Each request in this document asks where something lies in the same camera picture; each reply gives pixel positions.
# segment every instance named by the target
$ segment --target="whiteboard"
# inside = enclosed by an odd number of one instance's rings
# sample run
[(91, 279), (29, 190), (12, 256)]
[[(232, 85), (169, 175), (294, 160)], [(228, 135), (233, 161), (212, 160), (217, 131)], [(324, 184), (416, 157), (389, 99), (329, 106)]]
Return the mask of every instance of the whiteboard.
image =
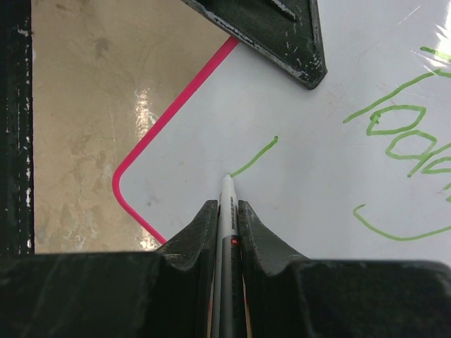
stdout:
[(164, 241), (278, 136), (235, 186), (290, 246), (451, 264), (448, 1), (319, 10), (329, 73), (317, 89), (229, 40), (118, 168), (118, 200)]

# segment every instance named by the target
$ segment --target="white surface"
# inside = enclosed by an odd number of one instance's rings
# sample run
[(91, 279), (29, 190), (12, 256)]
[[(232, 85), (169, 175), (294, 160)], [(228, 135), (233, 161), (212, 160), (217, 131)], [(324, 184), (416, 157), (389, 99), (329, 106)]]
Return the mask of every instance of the white surface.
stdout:
[[(319, 2), (329, 73), (310, 92), (239, 45), (156, 136), (121, 178), (125, 200), (169, 239), (207, 199), (217, 199), (221, 179), (249, 161), (275, 135), (278, 143), (235, 178), (238, 199), (261, 221), (310, 258), (425, 258), (451, 264), (451, 231), (397, 242), (366, 228), (352, 214), (395, 236), (408, 237), (451, 225), (451, 174), (407, 173), (418, 163), (386, 156), (397, 135), (367, 136), (375, 109), (344, 124), (352, 113), (401, 84), (446, 63), (420, 51), (450, 53), (447, 1), (372, 0)], [(433, 76), (378, 108), (427, 108), (415, 129), (451, 142), (451, 80)], [(417, 114), (391, 112), (375, 129), (412, 123)], [(399, 154), (428, 146), (410, 137)], [(451, 156), (451, 149), (429, 160)], [(443, 163), (441, 168), (449, 167)]]

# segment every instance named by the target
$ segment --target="green ink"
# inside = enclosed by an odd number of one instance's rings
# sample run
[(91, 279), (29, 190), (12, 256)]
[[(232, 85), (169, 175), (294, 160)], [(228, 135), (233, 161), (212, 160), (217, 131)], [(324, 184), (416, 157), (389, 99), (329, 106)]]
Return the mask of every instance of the green ink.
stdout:
[(430, 162), (424, 169), (421, 171), (423, 174), (441, 174), (441, 173), (451, 173), (451, 168), (442, 168), (442, 169), (431, 169), (433, 166), (446, 162), (451, 161), (451, 157), (442, 157), (438, 160)]
[(429, 47), (421, 47), (420, 51), (427, 51), (428, 53), (438, 56), (439, 58), (442, 58), (443, 60), (446, 60), (448, 62), (451, 61), (451, 55), (445, 54), (441, 51), (437, 51), (437, 50), (429, 48)]
[[(451, 188), (451, 183), (448, 183), (447, 185), (445, 185), (445, 186), (443, 187), (443, 190), (448, 190), (449, 188)], [(449, 196), (449, 197), (446, 199), (446, 202), (451, 202), (451, 196)]]
[[(396, 143), (398, 143), (401, 139), (404, 139), (405, 137), (409, 137), (412, 135), (417, 135), (425, 139), (428, 139), (429, 141), (431, 141), (431, 145), (427, 148), (427, 150), (425, 150), (419, 155), (416, 154), (399, 155), (392, 152), (392, 149), (396, 146)], [(412, 170), (410, 170), (409, 174), (407, 175), (407, 177), (411, 177), (414, 173), (417, 172), (419, 168), (421, 168), (421, 166), (425, 162), (428, 161), (428, 159), (430, 159), (434, 155), (433, 152), (431, 152), (431, 149), (436, 144), (437, 139), (434, 136), (428, 134), (427, 132), (422, 132), (421, 130), (410, 130), (409, 132), (405, 132), (401, 135), (396, 136), (388, 145), (388, 148), (385, 150), (385, 154), (388, 157), (394, 158), (396, 160), (418, 160), (419, 161), (418, 164)]]
[(354, 215), (354, 217), (359, 220), (363, 225), (365, 225), (368, 229), (370, 229), (371, 231), (374, 231), (375, 233), (384, 236), (388, 239), (392, 239), (394, 241), (399, 241), (399, 242), (408, 242), (408, 241), (415, 241), (417, 239), (422, 239), (424, 237), (429, 237), (429, 236), (433, 236), (435, 234), (440, 234), (442, 232), (451, 230), (451, 227), (443, 227), (441, 229), (438, 230), (434, 230), (434, 231), (430, 231), (430, 232), (425, 232), (423, 234), (419, 234), (417, 236), (411, 236), (411, 237), (398, 237), (398, 236), (394, 236), (392, 234), (389, 234), (387, 232), (384, 232), (380, 229), (378, 229), (377, 227), (374, 227), (373, 225), (369, 224), (367, 220), (365, 220), (363, 217), (360, 216), (360, 214), (357, 212), (360, 209), (362, 209), (366, 204), (362, 204), (358, 207), (356, 207), (353, 211), (352, 214)]
[[(369, 112), (374, 107), (376, 107), (379, 104), (391, 99), (395, 95), (399, 94), (402, 90), (404, 90), (404, 89), (406, 89), (406, 88), (408, 88), (408, 87), (410, 87), (412, 85), (415, 85), (417, 82), (420, 82), (420, 81), (426, 79), (427, 77), (434, 76), (434, 75), (437, 75), (437, 74), (442, 75), (442, 73), (444, 73), (444, 72), (442, 72), (441, 69), (439, 68), (439, 69), (433, 70), (431, 72), (424, 73), (423, 75), (415, 77), (413, 80), (410, 80), (410, 81), (408, 81), (408, 82), (406, 82), (404, 84), (401, 84), (397, 89), (395, 89), (394, 91), (389, 93), (389, 95), (385, 95), (383, 98), (377, 100), (373, 104), (370, 104), (366, 108), (363, 108), (360, 111), (356, 111), (355, 113), (349, 115), (346, 119), (343, 120), (343, 123), (348, 123), (349, 121), (354, 120), (355, 118), (359, 117), (360, 115), (363, 115), (363, 114)], [(449, 77), (451, 77), (451, 73), (446, 73), (446, 74), (444, 73), (443, 74), (443, 76), (447, 76), (447, 75), (449, 75)]]
[[(408, 111), (418, 111), (418, 118), (410, 124), (405, 127), (397, 128), (397, 129), (389, 129), (389, 130), (373, 130), (373, 127), (376, 123), (379, 123), (379, 119), (381, 118), (382, 114), (387, 113), (389, 111), (402, 111), (402, 110), (408, 110)], [(371, 117), (370, 117), (370, 124), (368, 128), (366, 129), (366, 134), (368, 136), (371, 135), (393, 135), (397, 134), (399, 132), (406, 132), (407, 130), (411, 130), (412, 128), (415, 128), (423, 119), (424, 115), (426, 114), (426, 108), (421, 106), (412, 106), (409, 104), (402, 104), (400, 106), (390, 106), (384, 109), (379, 109), (378, 111), (375, 111)]]
[(448, 79), (451, 79), (451, 72), (444, 72), (441, 70), (439, 73), (437, 73), (438, 76), (447, 77)]
[[(437, 154), (441, 153), (442, 151), (449, 149), (449, 148), (451, 148), (451, 143), (448, 143), (445, 146), (442, 146), (439, 150), (432, 151), (431, 154), (432, 154), (432, 156), (434, 156), (434, 155), (437, 155)], [(435, 166), (439, 163), (442, 163), (442, 162), (446, 162), (446, 161), (451, 161), (451, 157), (445, 156), (445, 157), (438, 158), (437, 160), (430, 162), (426, 167), (424, 167), (424, 169), (421, 171), (421, 173), (423, 173), (423, 174), (451, 173), (451, 168), (431, 169), (433, 166)]]
[(264, 153), (266, 153), (269, 149), (271, 149), (274, 144), (277, 143), (277, 141), (279, 140), (278, 136), (275, 136), (274, 139), (268, 144), (266, 145), (261, 151), (259, 151), (259, 153), (254, 156), (254, 158), (252, 160), (249, 161), (248, 164), (244, 165), (243, 167), (241, 167), (240, 169), (238, 169), (237, 171), (235, 171), (234, 173), (231, 173), (230, 176), (231, 177), (235, 177), (237, 175), (239, 175), (240, 173), (242, 173), (243, 171), (245, 171), (246, 169), (248, 169), (251, 165), (253, 165)]

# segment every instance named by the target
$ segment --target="black frame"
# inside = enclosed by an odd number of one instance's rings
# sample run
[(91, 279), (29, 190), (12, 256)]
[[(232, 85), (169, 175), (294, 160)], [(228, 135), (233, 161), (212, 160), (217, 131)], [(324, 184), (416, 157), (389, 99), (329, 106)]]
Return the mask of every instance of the black frame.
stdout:
[(0, 1), (0, 256), (35, 252), (31, 0)]

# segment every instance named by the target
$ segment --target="green curved line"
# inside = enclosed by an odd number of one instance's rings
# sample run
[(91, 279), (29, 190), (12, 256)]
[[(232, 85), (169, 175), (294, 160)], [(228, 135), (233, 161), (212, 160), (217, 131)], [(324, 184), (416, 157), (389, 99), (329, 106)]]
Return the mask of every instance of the green curved line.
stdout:
[[(401, 128), (397, 129), (388, 129), (388, 130), (373, 130), (374, 125), (379, 123), (379, 119), (381, 116), (385, 113), (388, 113), (389, 111), (418, 111), (418, 117), (416, 120), (411, 123), (410, 125), (406, 125)], [(368, 136), (372, 135), (394, 135), (398, 134), (400, 132), (406, 132), (408, 130), (411, 130), (412, 128), (415, 128), (423, 119), (423, 117), (426, 114), (426, 108), (422, 106), (413, 106), (411, 104), (402, 104), (400, 106), (389, 106), (386, 108), (379, 109), (378, 111), (375, 111), (371, 114), (370, 120), (371, 122), (368, 125), (368, 128), (366, 129), (366, 134)]]
[(438, 75), (438, 76), (447, 77), (448, 79), (451, 78), (451, 72), (444, 72), (443, 70), (440, 70), (440, 71), (437, 73), (437, 75)]
[(423, 174), (440, 174), (440, 173), (451, 173), (451, 168), (441, 168), (441, 169), (431, 169), (433, 166), (440, 163), (451, 161), (451, 157), (446, 156), (439, 158), (438, 160), (430, 162), (426, 167), (423, 168), (421, 173)]
[(439, 58), (442, 58), (443, 60), (446, 60), (448, 62), (451, 61), (451, 55), (445, 54), (445, 53), (443, 53), (441, 51), (438, 51), (436, 49), (432, 49), (432, 48), (429, 48), (429, 47), (421, 47), (420, 51), (427, 51), (428, 53), (431, 53), (431, 54), (433, 54), (435, 56), (438, 56)]
[(359, 220), (363, 225), (365, 225), (368, 229), (370, 229), (371, 231), (374, 231), (375, 233), (379, 234), (380, 236), (384, 236), (388, 239), (392, 239), (394, 241), (399, 241), (399, 242), (408, 242), (408, 241), (415, 241), (417, 239), (422, 239), (424, 237), (429, 237), (429, 236), (433, 236), (435, 234), (440, 234), (442, 232), (451, 230), (451, 227), (443, 227), (439, 230), (434, 230), (434, 231), (430, 231), (430, 232), (425, 232), (424, 234), (419, 234), (417, 236), (411, 236), (411, 237), (398, 237), (398, 236), (393, 236), (392, 234), (389, 234), (387, 232), (384, 232), (380, 229), (378, 229), (377, 227), (374, 227), (373, 225), (369, 224), (363, 217), (360, 216), (360, 214), (357, 212), (360, 209), (362, 209), (366, 204), (361, 204), (360, 206), (357, 206), (353, 211), (352, 214), (354, 215), (354, 217)]
[(343, 120), (343, 123), (348, 123), (349, 121), (354, 120), (355, 118), (359, 117), (360, 115), (363, 115), (366, 112), (368, 112), (371, 109), (373, 109), (374, 107), (378, 106), (379, 104), (391, 99), (395, 95), (399, 94), (402, 90), (404, 90), (404, 89), (406, 89), (406, 88), (408, 88), (408, 87), (410, 87), (412, 85), (415, 85), (417, 82), (420, 82), (420, 81), (426, 79), (427, 77), (434, 76), (434, 75), (437, 75), (437, 74), (442, 75), (442, 76), (446, 76), (446, 77), (448, 75), (448, 73), (441, 72), (441, 69), (438, 68), (438, 69), (433, 70), (431, 72), (427, 72), (427, 73), (424, 73), (423, 75), (417, 76), (413, 80), (410, 80), (410, 81), (407, 81), (404, 84), (401, 84), (397, 89), (395, 89), (394, 91), (389, 93), (389, 95), (385, 95), (384, 97), (382, 97), (381, 99), (377, 100), (373, 104), (370, 104), (366, 108), (363, 108), (363, 109), (361, 109), (359, 111), (356, 111), (355, 113), (349, 115), (346, 119)]
[(277, 143), (277, 141), (279, 140), (278, 136), (275, 136), (274, 139), (268, 144), (266, 145), (261, 151), (258, 152), (258, 154), (256, 156), (254, 156), (254, 158), (252, 160), (250, 160), (246, 165), (244, 165), (243, 167), (241, 167), (240, 169), (238, 169), (237, 171), (233, 172), (230, 174), (231, 177), (235, 177), (237, 175), (239, 175), (240, 173), (242, 173), (243, 171), (245, 171), (246, 169), (248, 169), (251, 165), (253, 165), (264, 153), (266, 153), (269, 149), (271, 149), (274, 144)]

